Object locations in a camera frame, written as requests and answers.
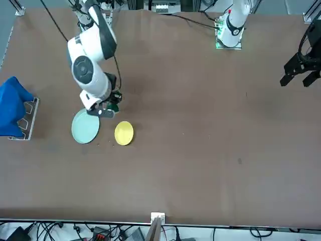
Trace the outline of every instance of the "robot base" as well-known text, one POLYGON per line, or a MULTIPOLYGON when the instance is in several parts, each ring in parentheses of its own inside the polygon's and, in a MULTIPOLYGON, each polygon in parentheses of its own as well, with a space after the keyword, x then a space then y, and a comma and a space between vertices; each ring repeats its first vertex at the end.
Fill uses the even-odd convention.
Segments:
MULTIPOLYGON (((220 29, 223 28, 223 23, 224 23, 224 15, 220 16, 218 19, 215 21, 215 27, 219 27, 220 29)), ((216 49, 235 49, 235 50, 241 50, 242 49, 242 44, 241 41, 235 46, 235 47, 226 47, 222 42, 218 39, 218 36, 221 35, 222 31, 221 30, 215 30, 215 47, 216 49)))

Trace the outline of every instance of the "floor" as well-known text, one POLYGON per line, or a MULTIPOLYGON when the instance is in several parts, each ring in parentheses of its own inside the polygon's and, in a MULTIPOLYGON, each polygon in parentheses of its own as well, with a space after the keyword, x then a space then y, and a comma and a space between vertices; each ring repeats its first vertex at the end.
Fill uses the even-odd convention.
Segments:
MULTIPOLYGON (((67 0, 55 0, 49 1, 44 0, 48 7, 67 7, 67 0)), ((257 13, 258 14, 274 14, 274 15, 283 15, 283 14, 302 14, 309 7, 313 0, 262 0, 257 13)), ((39 0, 20 0, 20 3, 28 8, 42 8, 42 5, 39 0)), ((231 5, 232 0, 218 0, 216 5, 211 8, 209 11, 211 12, 222 12, 229 5, 231 5)), ((16 18, 15 12, 16 10, 11 5, 8 0, 0 1, 0 8, 2 10, 2 14, 0 15, 0 56, 3 56, 8 39, 10 36, 11 29, 13 27, 14 20, 16 18)), ((0 228, 0 237, 7 238, 17 227, 19 224, 8 223, 3 225, 0 228)), ((81 227, 84 230, 83 235, 90 236, 90 233, 86 228, 81 227)), ((72 226, 66 227, 69 231, 64 232, 60 239, 57 240, 71 240, 76 239, 77 235, 74 233, 72 226)), ((143 233, 146 235, 147 228, 142 228, 143 233)), ((189 238, 194 237, 197 240, 212 240, 213 230, 210 228, 181 228, 181 238, 189 238)), ((170 228, 167 231, 168 240, 172 240, 175 238, 175 230, 170 228)), ((305 240, 321 240, 321 235, 316 234, 300 234, 300 233, 289 233, 289 232, 275 232, 272 236, 265 238, 264 240, 299 240, 303 238, 305 240)), ((250 235, 248 230, 230 230, 230 229, 217 229, 215 232, 215 240, 258 240, 250 235)))

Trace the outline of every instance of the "round plate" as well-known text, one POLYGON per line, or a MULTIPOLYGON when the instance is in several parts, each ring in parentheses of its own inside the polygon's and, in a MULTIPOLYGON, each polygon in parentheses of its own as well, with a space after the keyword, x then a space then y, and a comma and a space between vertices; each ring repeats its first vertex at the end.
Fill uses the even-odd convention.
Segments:
POLYGON ((91 142, 99 130, 99 117, 87 114, 86 109, 80 110, 71 124, 71 133, 76 142, 91 142))
POLYGON ((134 136, 134 129, 129 122, 120 122, 115 129, 115 139, 122 146, 128 145, 134 136))

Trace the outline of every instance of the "light blue plate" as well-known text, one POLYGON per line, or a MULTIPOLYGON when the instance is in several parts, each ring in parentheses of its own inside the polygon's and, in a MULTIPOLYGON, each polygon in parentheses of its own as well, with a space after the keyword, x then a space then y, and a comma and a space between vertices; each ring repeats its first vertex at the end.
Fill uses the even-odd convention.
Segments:
POLYGON ((80 110, 71 124, 71 133, 76 142, 86 144, 91 142, 99 130, 99 117, 87 114, 86 109, 80 110))

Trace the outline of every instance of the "white robot link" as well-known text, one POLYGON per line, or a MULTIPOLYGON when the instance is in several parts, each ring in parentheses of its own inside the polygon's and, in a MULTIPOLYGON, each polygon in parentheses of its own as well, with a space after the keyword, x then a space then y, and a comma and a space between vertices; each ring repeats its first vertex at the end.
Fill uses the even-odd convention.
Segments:
POLYGON ((250 14, 250 0, 233 0, 230 13, 224 14, 224 23, 218 39, 229 48, 235 47, 242 38, 244 24, 250 14))
POLYGON ((83 89, 80 98, 90 115, 114 117, 122 94, 116 89, 116 76, 104 73, 98 62, 116 51, 116 37, 95 0, 83 0, 93 26, 68 41, 71 72, 83 89))

